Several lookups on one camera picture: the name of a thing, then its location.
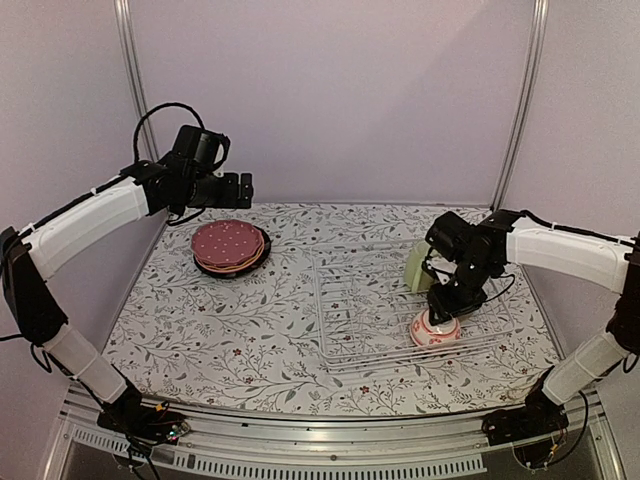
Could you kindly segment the maroon polka dot plate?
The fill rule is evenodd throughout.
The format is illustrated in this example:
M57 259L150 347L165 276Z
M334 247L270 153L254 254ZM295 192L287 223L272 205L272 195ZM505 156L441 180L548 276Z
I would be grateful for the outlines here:
M219 220L198 228L191 250L198 260L218 267L241 265L264 247L260 231L240 220Z

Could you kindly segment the yellow polka dot plate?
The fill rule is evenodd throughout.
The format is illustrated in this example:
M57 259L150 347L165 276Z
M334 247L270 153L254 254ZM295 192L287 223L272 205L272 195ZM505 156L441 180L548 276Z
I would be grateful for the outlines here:
M207 269L226 272L237 271L251 264L264 250L262 236L212 235L194 237L192 252Z

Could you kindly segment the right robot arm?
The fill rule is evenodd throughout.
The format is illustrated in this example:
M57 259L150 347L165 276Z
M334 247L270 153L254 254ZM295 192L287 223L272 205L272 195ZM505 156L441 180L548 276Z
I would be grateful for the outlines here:
M529 210L496 210L476 224L446 212L425 240L453 266L429 290L432 325L486 304L485 284L509 265L552 277L538 290L567 350L527 394L516 421L524 435L539 435L576 394L638 355L638 236L563 225Z

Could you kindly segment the red patterned white bowl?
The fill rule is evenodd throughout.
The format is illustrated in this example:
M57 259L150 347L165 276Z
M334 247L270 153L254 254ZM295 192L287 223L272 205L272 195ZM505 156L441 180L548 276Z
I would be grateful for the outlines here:
M409 326L409 334L418 347L436 347L455 342L461 337L459 320L454 318L438 326L426 322L427 309L417 313Z

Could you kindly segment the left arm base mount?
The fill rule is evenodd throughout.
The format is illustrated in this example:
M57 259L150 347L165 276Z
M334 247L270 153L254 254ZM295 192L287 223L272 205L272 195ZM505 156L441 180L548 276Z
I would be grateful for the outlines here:
M168 401L151 406L138 399L105 404L97 425L153 446L176 444L191 431L186 416L172 410Z

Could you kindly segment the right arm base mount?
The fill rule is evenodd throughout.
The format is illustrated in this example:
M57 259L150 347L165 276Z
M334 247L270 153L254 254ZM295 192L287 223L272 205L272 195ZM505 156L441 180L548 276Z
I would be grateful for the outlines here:
M564 408L535 401L514 409L499 409L482 418L481 431L491 446L559 432L569 426Z

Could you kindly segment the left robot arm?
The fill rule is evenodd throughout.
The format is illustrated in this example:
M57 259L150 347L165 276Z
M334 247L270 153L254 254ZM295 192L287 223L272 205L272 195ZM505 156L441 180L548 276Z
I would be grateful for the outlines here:
M148 426L141 393L98 351L63 310L58 293L75 258L121 227L165 208L248 209L250 173L221 173L175 155L167 163L138 161L22 230L1 234L4 299L21 336L41 349L97 399L128 434Z

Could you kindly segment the black rimmed white plate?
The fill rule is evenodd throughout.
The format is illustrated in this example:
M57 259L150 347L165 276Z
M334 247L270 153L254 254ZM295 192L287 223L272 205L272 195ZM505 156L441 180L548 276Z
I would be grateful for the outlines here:
M257 257L251 264L248 264L244 268L234 272L231 272L231 271L219 272L219 271L213 271L211 269L205 268L198 261L197 257L193 256L193 262L196 268L200 272L202 272L203 274L211 278L216 278L221 280L231 280L234 278L241 278L253 273L254 271L258 270L260 267L262 267L266 263L266 261L268 260L271 254L271 247L272 247L272 241L269 234L262 228L258 228L258 231L261 233L262 239L264 241L264 250L261 253L261 255Z

